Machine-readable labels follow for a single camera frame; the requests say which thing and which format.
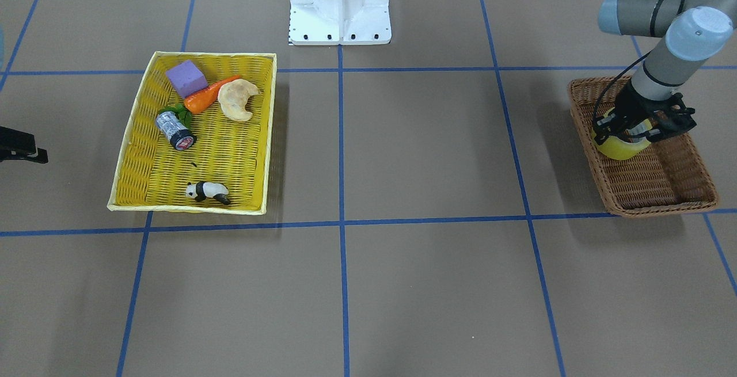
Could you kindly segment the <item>yellow clear tape roll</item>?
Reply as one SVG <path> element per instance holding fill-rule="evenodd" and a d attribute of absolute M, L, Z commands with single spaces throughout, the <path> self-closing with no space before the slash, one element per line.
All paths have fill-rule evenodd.
<path fill-rule="evenodd" d="M 650 146 L 651 143 L 647 138 L 645 138 L 645 136 L 642 136 L 642 138 L 635 138 L 635 135 L 648 132 L 652 129 L 653 125 L 650 120 L 643 120 L 631 130 L 625 130 L 624 133 L 619 135 L 608 136 L 608 138 L 606 138 L 606 140 L 601 144 L 597 141 L 593 141 L 593 144 L 595 148 L 597 148 L 597 150 L 606 157 L 618 161 L 624 161 L 633 158 Z"/>

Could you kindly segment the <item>brown wicker basket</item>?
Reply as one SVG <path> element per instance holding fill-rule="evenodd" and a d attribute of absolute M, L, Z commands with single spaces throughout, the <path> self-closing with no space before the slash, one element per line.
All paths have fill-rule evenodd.
<path fill-rule="evenodd" d="M 600 151 L 592 114 L 608 112 L 628 78 L 574 79 L 568 84 L 571 117 L 606 212 L 630 219 L 715 210 L 719 194 L 690 135 L 626 148 L 615 138 Z"/>

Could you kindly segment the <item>yellow woven basket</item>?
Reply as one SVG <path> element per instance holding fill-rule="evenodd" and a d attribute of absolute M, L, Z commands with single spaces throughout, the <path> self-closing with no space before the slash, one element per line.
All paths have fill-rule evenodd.
<path fill-rule="evenodd" d="M 166 107 L 182 101 L 165 72 L 185 60 L 192 60 L 208 83 L 240 75 L 258 86 L 260 94 L 248 101 L 247 110 L 253 113 L 248 122 L 230 120 L 218 105 L 195 115 L 190 129 L 196 143 L 176 151 L 156 127 L 155 118 Z M 265 214 L 277 73 L 276 54 L 156 51 L 132 102 L 108 209 Z M 227 186 L 231 204 L 186 197 L 187 183 L 200 181 Z"/>

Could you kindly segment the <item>orange toy carrot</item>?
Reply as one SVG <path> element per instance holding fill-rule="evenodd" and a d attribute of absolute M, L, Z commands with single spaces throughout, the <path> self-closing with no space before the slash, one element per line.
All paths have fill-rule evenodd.
<path fill-rule="evenodd" d="M 193 115 L 199 115 L 202 112 L 205 112 L 206 109 L 208 109 L 208 107 L 210 107 L 211 104 L 213 104 L 213 102 L 218 99 L 219 90 L 222 86 L 227 83 L 236 81 L 240 78 L 240 75 L 234 75 L 229 78 L 214 82 L 210 86 L 207 86 L 200 91 L 190 94 L 190 96 L 184 98 L 184 108 L 187 111 L 191 112 Z"/>

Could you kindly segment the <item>small panda figurine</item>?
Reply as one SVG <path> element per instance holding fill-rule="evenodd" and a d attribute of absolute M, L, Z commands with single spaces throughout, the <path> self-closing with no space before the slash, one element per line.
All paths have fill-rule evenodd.
<path fill-rule="evenodd" d="M 197 202 L 213 199 L 223 205 L 231 204 L 229 189 L 221 183 L 200 181 L 187 183 L 185 196 Z"/>

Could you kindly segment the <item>purple foam cube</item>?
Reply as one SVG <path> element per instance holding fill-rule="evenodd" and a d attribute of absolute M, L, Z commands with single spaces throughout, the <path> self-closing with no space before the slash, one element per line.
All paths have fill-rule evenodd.
<path fill-rule="evenodd" d="M 191 96 L 208 86 L 204 74 L 192 60 L 185 60 L 181 64 L 169 68 L 165 75 L 174 91 L 182 98 Z"/>

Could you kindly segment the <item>small cylindrical can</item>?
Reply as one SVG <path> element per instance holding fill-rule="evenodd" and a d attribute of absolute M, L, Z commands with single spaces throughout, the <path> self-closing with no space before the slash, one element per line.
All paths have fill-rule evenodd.
<path fill-rule="evenodd" d="M 185 151 L 196 143 L 196 136 L 181 122 L 174 111 L 160 112 L 155 125 L 176 151 Z"/>

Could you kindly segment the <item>black clamp at edge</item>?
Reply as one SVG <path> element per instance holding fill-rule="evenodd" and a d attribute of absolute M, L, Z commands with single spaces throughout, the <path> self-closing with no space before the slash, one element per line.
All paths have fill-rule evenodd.
<path fill-rule="evenodd" d="M 43 148 L 37 148 L 34 135 L 1 126 L 1 162 L 5 161 L 45 164 L 48 163 L 48 153 Z"/>

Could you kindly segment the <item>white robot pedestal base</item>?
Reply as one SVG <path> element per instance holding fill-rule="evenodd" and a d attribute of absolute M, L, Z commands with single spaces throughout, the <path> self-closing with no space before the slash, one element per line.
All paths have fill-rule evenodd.
<path fill-rule="evenodd" d="M 290 0 L 292 45 L 384 45 L 391 40 L 389 0 Z"/>

